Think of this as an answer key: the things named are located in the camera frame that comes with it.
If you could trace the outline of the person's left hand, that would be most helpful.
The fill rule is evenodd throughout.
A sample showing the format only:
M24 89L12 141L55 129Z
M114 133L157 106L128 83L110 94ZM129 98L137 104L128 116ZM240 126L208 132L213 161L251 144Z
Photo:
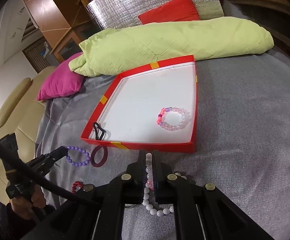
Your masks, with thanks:
M25 220L33 218L33 207L43 209L46 206L46 199L40 186L35 185L31 200L26 200L23 196L14 197L10 200L14 213Z

